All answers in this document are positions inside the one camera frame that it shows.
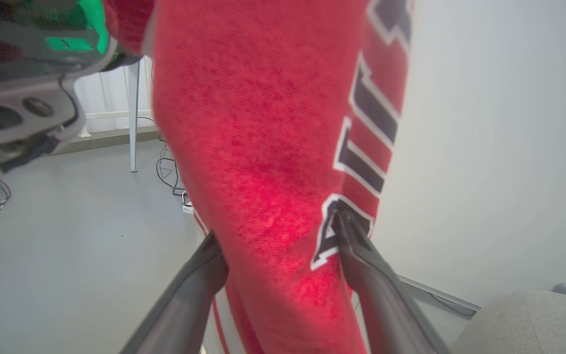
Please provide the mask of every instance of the transparent visor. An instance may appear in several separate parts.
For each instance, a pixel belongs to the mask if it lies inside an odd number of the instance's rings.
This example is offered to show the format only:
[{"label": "transparent visor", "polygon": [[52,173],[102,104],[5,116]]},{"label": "transparent visor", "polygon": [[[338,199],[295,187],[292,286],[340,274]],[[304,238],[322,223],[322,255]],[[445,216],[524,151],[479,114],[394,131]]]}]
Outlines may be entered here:
[{"label": "transparent visor", "polygon": [[0,0],[0,81],[84,70],[108,41],[101,0]]}]

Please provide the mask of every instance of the white wall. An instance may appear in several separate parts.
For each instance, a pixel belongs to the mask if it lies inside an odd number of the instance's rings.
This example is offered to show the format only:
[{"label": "white wall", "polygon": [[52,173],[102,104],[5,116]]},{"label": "white wall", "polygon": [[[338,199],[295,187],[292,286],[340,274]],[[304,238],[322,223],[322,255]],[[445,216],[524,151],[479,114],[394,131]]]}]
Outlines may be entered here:
[{"label": "white wall", "polygon": [[[128,67],[99,72],[80,78],[76,94],[87,115],[90,133],[126,129],[128,123]],[[139,115],[151,117],[152,60],[141,60],[139,73]],[[154,125],[148,119],[139,119],[138,126]]]},{"label": "white wall", "polygon": [[418,0],[373,242],[485,305],[566,282],[566,1]]}]

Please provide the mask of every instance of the white metal leg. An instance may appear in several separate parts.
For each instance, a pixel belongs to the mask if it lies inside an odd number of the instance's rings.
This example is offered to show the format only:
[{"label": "white metal leg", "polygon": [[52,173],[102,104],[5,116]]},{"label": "white metal leg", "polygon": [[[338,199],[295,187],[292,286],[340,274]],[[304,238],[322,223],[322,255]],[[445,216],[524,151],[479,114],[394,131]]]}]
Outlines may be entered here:
[{"label": "white metal leg", "polygon": [[130,119],[130,172],[137,172],[137,115],[139,114],[139,63],[128,66],[128,118]]}]

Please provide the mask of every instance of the red garment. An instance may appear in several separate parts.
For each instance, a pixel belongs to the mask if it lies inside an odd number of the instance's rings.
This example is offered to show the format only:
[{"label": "red garment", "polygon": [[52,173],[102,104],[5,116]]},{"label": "red garment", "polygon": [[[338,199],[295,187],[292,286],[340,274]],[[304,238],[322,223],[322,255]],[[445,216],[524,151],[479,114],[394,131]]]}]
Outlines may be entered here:
[{"label": "red garment", "polygon": [[370,235],[403,101],[409,4],[105,2],[110,31],[136,51],[156,7],[154,116],[198,222],[222,245],[246,352],[364,353],[330,222],[348,208]]}]

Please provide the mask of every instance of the gray floor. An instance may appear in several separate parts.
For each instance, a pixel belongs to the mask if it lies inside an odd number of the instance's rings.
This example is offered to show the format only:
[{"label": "gray floor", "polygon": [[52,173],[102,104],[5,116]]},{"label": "gray floor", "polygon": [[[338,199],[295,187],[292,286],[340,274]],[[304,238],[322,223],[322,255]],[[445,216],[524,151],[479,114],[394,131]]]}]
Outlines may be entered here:
[{"label": "gray floor", "polygon": [[[0,213],[0,354],[123,347],[196,247],[193,217],[155,173],[163,145],[139,143],[137,173],[123,145],[5,177],[13,197]],[[413,294],[451,345],[468,320]]]}]

